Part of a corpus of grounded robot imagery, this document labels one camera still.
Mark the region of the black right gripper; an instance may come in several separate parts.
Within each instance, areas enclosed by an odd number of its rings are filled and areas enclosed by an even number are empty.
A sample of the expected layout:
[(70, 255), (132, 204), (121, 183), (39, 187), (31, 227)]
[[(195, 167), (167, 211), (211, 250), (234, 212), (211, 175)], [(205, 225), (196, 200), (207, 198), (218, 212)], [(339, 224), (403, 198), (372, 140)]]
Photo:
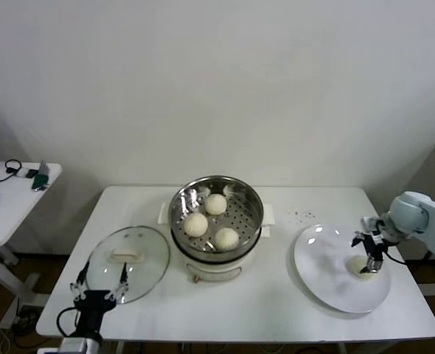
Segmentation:
[(383, 240), (373, 237), (372, 234), (364, 234), (356, 231), (352, 239), (351, 247), (364, 242), (364, 248), (368, 256), (366, 265), (360, 270), (361, 274), (377, 274), (383, 264), (383, 253), (386, 249)]

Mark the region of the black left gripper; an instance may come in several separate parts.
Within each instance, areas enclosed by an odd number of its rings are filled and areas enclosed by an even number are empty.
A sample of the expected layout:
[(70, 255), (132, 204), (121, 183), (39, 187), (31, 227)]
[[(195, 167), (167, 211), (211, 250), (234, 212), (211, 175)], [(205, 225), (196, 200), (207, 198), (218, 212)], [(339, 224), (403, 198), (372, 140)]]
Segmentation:
[(119, 282), (111, 291), (87, 290), (88, 267), (89, 261), (80, 270), (75, 282), (70, 283), (74, 307), (80, 313), (74, 335), (99, 335), (104, 315), (113, 310), (116, 303), (123, 303), (128, 292), (127, 263), (123, 263)]

